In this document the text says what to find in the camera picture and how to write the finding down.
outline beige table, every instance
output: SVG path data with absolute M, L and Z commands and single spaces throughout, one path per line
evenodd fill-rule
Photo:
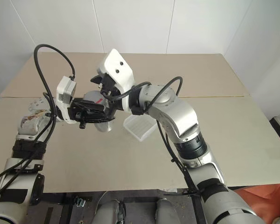
M 75 66 L 77 89 L 75 97 L 82 97 L 98 85 L 90 82 L 105 54 L 66 53 Z M 159 55 L 122 54 L 131 66 L 137 83 L 149 81 L 166 84 L 175 76 L 183 77 L 180 97 L 247 96 L 248 92 L 238 80 L 229 64 L 217 55 Z M 55 95 L 63 75 L 71 75 L 70 66 L 57 53 L 39 53 L 42 72 Z M 42 97 L 44 87 L 30 58 L 17 77 L 2 92 L 1 97 Z
M 47 55 L 50 59 L 46 59 L 46 56 L 42 57 L 42 67 L 44 73 L 47 74 L 51 89 L 54 89 L 60 79 L 56 76 L 61 76 L 63 66 L 50 66 L 54 70 L 54 72 L 50 72 L 45 62 L 51 63 L 57 57 L 53 53 L 43 53 L 43 55 Z M 70 55 L 73 63 L 78 64 L 78 66 L 76 65 L 77 71 L 80 70 L 77 72 L 78 89 L 83 89 L 83 91 L 77 91 L 76 95 L 82 96 L 89 90 L 88 82 L 85 80 L 88 80 L 88 76 L 90 78 L 94 75 L 88 73 L 95 71 L 94 65 L 89 65 L 87 72 L 83 72 L 84 63 L 89 60 L 90 56 L 97 57 L 95 54 L 73 53 Z M 167 58 L 164 55 L 129 56 L 131 57 L 128 59 L 129 63 L 136 64 L 135 78 L 139 82 L 146 80 L 146 78 L 141 77 L 142 79 L 140 79 L 137 76 L 139 71 L 143 71 L 140 66 L 141 62 L 146 65 L 150 63 L 150 66 L 153 66 L 154 62 L 151 62 L 153 58 L 155 61 L 160 60 L 159 57 Z M 140 61 L 131 60 L 133 57 L 138 57 Z M 172 66 L 175 68 L 187 67 L 187 70 L 194 67 L 196 72 L 191 70 L 185 75 L 182 72 L 184 69 L 176 69 L 174 74 L 166 73 L 160 65 L 163 73 L 157 73 L 155 69 L 155 75 L 151 77 L 150 81 L 165 83 L 177 74 L 185 77 L 182 95 L 184 97 L 192 96 L 185 100 L 197 112 L 203 136 L 219 162 L 227 185 L 280 183 L 280 140 L 222 56 L 181 55 L 181 58 L 187 58 L 187 60 L 184 61 L 184 64 L 175 66 L 179 61 L 178 57 L 177 55 L 172 56 L 175 58 Z M 173 60 L 167 60 L 164 64 L 165 67 L 170 67 L 167 66 L 169 61 Z M 221 65 L 216 66 L 215 62 L 221 62 Z M 64 70 L 64 73 L 68 75 L 69 70 Z M 43 91 L 40 81 L 32 78 L 35 76 L 32 61 L 29 60 L 20 74 L 2 93 L 3 98 L 0 100 L 0 172 L 6 158 L 11 154 L 17 124 L 21 117 L 28 113 L 28 104 L 34 100 L 34 98 L 28 98 L 29 93 L 31 92 L 31 96 L 37 97 Z M 207 78 L 212 80 L 214 85 L 203 84 L 203 80 Z M 196 80 L 199 85 L 193 85 L 192 80 Z M 98 132 L 92 124 L 88 124 L 85 130 L 81 130 L 78 128 L 78 124 L 58 123 L 45 154 L 43 170 L 46 177 L 45 192 L 186 187 L 182 174 L 175 164 L 170 162 L 170 156 L 158 131 L 155 131 L 145 141 L 138 142 L 122 126 L 123 120 L 127 116 L 128 114 L 124 112 L 117 112 L 114 129 L 109 133 Z

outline red object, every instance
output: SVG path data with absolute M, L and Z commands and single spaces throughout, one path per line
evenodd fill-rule
M 236 192 L 265 223 L 272 224 L 275 218 L 280 217 L 280 184 L 255 186 Z
M 100 103 L 100 102 L 102 102 L 103 101 L 103 99 L 101 98 L 101 99 L 99 99 L 97 102 L 95 102 L 96 104 L 98 104 L 98 103 Z

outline table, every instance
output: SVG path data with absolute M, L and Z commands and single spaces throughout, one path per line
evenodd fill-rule
M 57 58 L 54 53 L 41 53 L 41 55 L 45 55 L 42 57 L 43 60 L 46 55 L 49 58 Z M 79 70 L 78 88 L 81 87 L 86 92 L 88 84 L 78 80 L 78 74 L 80 79 L 83 77 L 85 80 L 88 79 L 88 74 L 81 70 L 82 62 L 86 62 L 83 57 L 85 54 L 72 53 L 72 55 L 75 58 L 74 64 L 79 61 L 79 55 L 82 56 L 78 67 L 75 65 L 77 71 Z M 89 56 L 95 57 L 94 54 L 86 54 L 85 57 Z M 165 58 L 164 55 L 130 56 L 131 58 L 143 57 L 145 63 L 148 63 L 145 59 L 147 56 L 151 57 L 151 60 L 154 57 Z M 210 64 L 215 66 L 212 60 L 222 61 L 220 55 L 181 55 L 180 57 L 200 60 L 202 64 L 208 66 Z M 89 70 L 95 70 L 92 66 L 88 66 Z M 42 67 L 47 76 L 50 74 L 48 83 L 52 86 L 51 89 L 54 89 L 50 80 L 57 85 L 60 77 L 57 79 L 52 72 L 49 73 L 46 63 L 42 62 Z M 54 74 L 60 74 L 56 67 L 53 68 Z M 205 84 L 200 88 L 196 86 L 196 91 L 184 87 L 181 94 L 191 96 L 184 97 L 184 100 L 194 107 L 203 136 L 223 171 L 226 184 L 244 186 L 280 183 L 280 139 L 228 64 L 222 63 L 217 70 L 214 69 L 206 75 L 202 71 L 209 68 L 198 69 L 199 66 L 195 68 L 196 73 L 192 71 L 189 75 L 196 77 L 197 83 L 211 78 L 214 80 L 213 83 L 218 85 Z M 141 69 L 143 68 L 139 65 L 138 69 L 134 70 L 135 76 Z M 229 72 L 222 75 L 224 73 L 220 71 L 224 70 Z M 0 100 L 0 172 L 11 154 L 21 117 L 28 113 L 28 105 L 35 100 L 34 97 L 42 93 L 41 83 L 37 81 L 37 76 L 33 72 L 35 73 L 30 59 L 1 95 L 3 98 Z M 182 72 L 177 70 L 172 77 L 177 73 L 182 75 Z M 225 82 L 225 77 L 228 76 L 231 76 L 229 85 Z M 27 82 L 32 81 L 35 88 L 32 88 L 32 85 L 16 88 L 24 82 L 25 78 Z M 145 80 L 144 77 L 141 78 L 140 80 L 138 76 L 135 77 L 139 82 Z M 151 77 L 150 81 L 166 82 L 164 79 Z M 185 78 L 184 85 L 191 85 L 191 80 L 193 80 L 191 77 Z M 77 96 L 80 97 L 85 92 L 77 91 Z M 154 131 L 143 142 L 138 142 L 122 126 L 127 116 L 129 114 L 118 111 L 114 128 L 108 133 L 98 132 L 92 124 L 88 124 L 86 129 L 81 130 L 78 124 L 57 123 L 44 157 L 45 166 L 42 172 L 46 178 L 44 192 L 185 188 L 183 176 L 176 165 L 170 162 L 170 156 L 158 131 Z
M 96 69 L 105 54 L 66 53 L 75 66 L 77 89 L 75 97 L 82 97 L 98 85 L 90 82 L 97 75 Z M 221 54 L 214 55 L 164 55 L 122 54 L 133 70 L 137 83 L 149 81 L 165 85 L 175 76 L 183 77 L 180 97 L 234 97 L 249 93 L 234 74 Z M 40 52 L 42 72 L 55 95 L 56 87 L 63 75 L 71 75 L 70 66 L 58 54 Z M 20 73 L 0 95 L 1 97 L 42 97 L 44 87 L 31 57 Z

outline floor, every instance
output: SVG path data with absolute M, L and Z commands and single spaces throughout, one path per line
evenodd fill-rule
M 70 224 L 90 224 L 96 205 L 104 192 L 83 192 L 80 197 L 92 197 L 84 207 L 73 206 Z M 196 224 L 195 214 L 191 198 L 188 196 L 168 196 L 173 194 L 161 190 L 129 190 L 109 191 L 101 199 L 99 204 L 112 199 L 118 199 L 126 203 L 126 224 L 155 224 L 156 201 L 159 198 L 168 199 L 176 209 L 181 224 Z M 28 209 L 25 224 L 58 224 L 63 206 L 55 203 L 40 202 Z

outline cardboard sheet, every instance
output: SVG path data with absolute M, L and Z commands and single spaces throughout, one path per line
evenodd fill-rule
M 33 98 L 0 100 L 0 172 L 10 157 L 17 125 Z M 280 183 L 280 139 L 250 97 L 186 98 L 228 186 Z M 58 123 L 45 154 L 45 192 L 185 188 L 183 176 L 154 131 L 143 142 L 118 111 L 111 132 L 88 124 Z
M 98 85 L 90 82 L 104 58 L 102 53 L 66 53 L 75 66 L 77 89 L 82 97 Z M 247 96 L 248 92 L 221 54 L 122 54 L 131 66 L 137 83 L 165 85 L 175 76 L 183 77 L 181 97 Z M 55 95 L 62 76 L 71 75 L 70 66 L 58 53 L 40 52 L 42 72 Z M 31 57 L 1 97 L 41 97 L 44 87 Z

